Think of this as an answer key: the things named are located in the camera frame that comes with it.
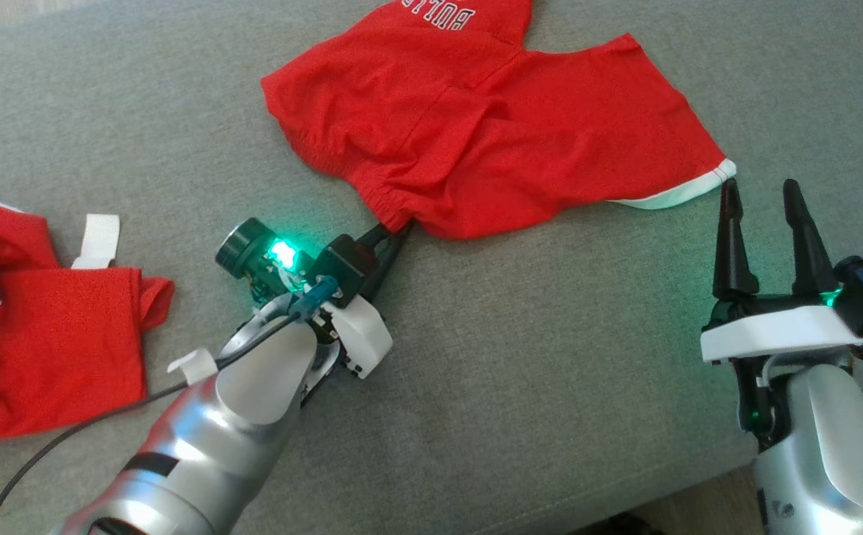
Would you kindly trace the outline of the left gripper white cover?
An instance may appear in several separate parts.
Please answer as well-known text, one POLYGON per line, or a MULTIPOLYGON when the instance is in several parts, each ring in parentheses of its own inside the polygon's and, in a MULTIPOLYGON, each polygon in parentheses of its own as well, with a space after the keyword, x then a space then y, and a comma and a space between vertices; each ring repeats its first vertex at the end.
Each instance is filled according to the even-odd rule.
MULTIPOLYGON (((336 363, 364 379, 390 352, 392 338, 373 301, 413 227, 414 223, 407 223, 394 233, 383 224, 376 224, 357 239, 360 246, 371 248, 379 261, 378 268, 345 308, 337 307, 334 302, 340 295, 336 282, 333 294, 310 314, 308 324, 316 333, 318 343, 338 346, 336 357, 316 358, 313 379, 326 376, 336 363)), ((258 307, 221 349, 220 363, 230 361, 232 354, 269 322, 288 316, 292 305, 299 302, 303 294, 326 278, 332 278, 327 276, 319 283, 309 284, 308 272, 319 254, 306 253, 256 218, 248 218, 230 231, 215 254, 215 262, 233 278, 245 280, 258 307)))

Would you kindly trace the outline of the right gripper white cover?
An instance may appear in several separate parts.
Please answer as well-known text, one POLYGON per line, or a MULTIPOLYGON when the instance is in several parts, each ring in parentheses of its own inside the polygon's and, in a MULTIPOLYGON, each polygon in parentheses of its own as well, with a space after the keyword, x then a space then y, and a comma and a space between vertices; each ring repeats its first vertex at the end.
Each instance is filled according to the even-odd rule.
MULTIPOLYGON (((863 359, 863 321, 853 313, 821 234, 794 179, 783 183, 786 223, 792 231, 792 295, 720 302, 700 335, 704 363, 727 363, 737 380, 737 422, 762 447, 792 438, 804 446, 863 446, 863 394, 853 364, 863 359)), ((713 295, 754 296, 760 283, 749 267, 741 230, 737 180, 721 185, 713 295)))

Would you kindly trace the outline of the red Bulls shorts white trim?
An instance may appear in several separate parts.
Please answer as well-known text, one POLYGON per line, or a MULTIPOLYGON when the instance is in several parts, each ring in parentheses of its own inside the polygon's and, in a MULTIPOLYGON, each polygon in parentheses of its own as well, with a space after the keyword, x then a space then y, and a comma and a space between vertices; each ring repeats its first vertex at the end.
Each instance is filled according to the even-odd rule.
POLYGON ((632 35, 527 50, 531 13, 532 0, 390 0, 262 78, 268 111, 388 230, 442 239, 582 204, 669 209, 736 175, 632 35))

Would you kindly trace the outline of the red white Bulls jersey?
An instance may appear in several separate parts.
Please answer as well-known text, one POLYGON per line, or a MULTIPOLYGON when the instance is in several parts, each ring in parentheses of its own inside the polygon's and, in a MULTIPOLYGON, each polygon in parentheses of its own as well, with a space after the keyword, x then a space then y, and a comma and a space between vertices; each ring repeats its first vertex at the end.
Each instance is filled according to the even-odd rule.
POLYGON ((173 292, 136 267, 62 265, 47 221, 0 203, 0 439, 141 400, 141 338, 166 321, 173 292))

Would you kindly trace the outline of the white tape strip marker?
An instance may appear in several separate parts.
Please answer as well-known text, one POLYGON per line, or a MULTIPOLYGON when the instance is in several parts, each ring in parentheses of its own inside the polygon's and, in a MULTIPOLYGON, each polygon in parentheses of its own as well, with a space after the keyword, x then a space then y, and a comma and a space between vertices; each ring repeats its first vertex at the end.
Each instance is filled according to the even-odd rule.
POLYGON ((120 217, 113 214, 89 213, 80 253, 72 262, 72 270, 105 270, 117 255, 120 239, 120 217))

